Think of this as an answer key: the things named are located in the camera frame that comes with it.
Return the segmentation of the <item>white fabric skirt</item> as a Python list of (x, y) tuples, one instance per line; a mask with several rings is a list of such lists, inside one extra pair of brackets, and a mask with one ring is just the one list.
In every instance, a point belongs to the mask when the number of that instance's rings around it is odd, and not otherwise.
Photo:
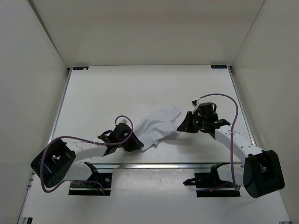
[(143, 144), (140, 151), (156, 147), (161, 139), (175, 133), (178, 127), (175, 121), (180, 114), (181, 110), (171, 104), (144, 117), (134, 128), (134, 134)]

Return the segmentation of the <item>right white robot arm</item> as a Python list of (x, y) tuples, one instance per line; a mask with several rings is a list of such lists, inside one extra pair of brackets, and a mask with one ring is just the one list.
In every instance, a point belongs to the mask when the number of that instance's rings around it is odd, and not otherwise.
[(185, 133), (207, 133), (230, 150), (242, 165), (235, 167), (222, 162), (210, 167), (208, 173), (195, 173), (184, 185), (195, 185), (200, 196), (215, 196), (222, 187), (244, 187), (247, 193), (258, 198), (285, 187), (284, 177), (277, 153), (263, 150), (247, 141), (225, 119), (219, 119), (216, 104), (192, 102), (193, 111), (188, 111), (183, 123), (177, 128)]

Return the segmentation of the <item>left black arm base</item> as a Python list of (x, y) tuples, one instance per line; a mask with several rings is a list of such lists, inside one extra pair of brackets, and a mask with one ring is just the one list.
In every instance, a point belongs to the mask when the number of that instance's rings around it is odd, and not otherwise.
[(72, 180), (69, 187), (70, 196), (110, 196), (112, 171), (99, 171), (93, 164), (84, 162), (91, 174), (86, 180)]

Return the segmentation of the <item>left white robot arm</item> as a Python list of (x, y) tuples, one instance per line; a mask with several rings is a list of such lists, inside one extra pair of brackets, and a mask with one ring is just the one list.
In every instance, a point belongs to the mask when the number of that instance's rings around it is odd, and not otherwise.
[(104, 195), (104, 179), (96, 167), (85, 160), (110, 155), (118, 148), (133, 152), (144, 147), (134, 134), (132, 121), (126, 116), (123, 118), (122, 122), (115, 123), (113, 130), (99, 135), (99, 141), (73, 136), (53, 139), (30, 164), (40, 178), (43, 191), (51, 193), (62, 183), (70, 181), (77, 182), (83, 188), (96, 188)]

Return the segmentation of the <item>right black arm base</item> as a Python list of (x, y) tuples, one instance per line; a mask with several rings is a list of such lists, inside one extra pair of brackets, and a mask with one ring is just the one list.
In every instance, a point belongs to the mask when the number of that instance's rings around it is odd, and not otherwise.
[(231, 181), (223, 181), (219, 178), (217, 169), (228, 164), (228, 162), (223, 162), (212, 165), (210, 172), (197, 172), (194, 178), (185, 180), (183, 184), (195, 186), (197, 198), (240, 197), (240, 192), (234, 189)]

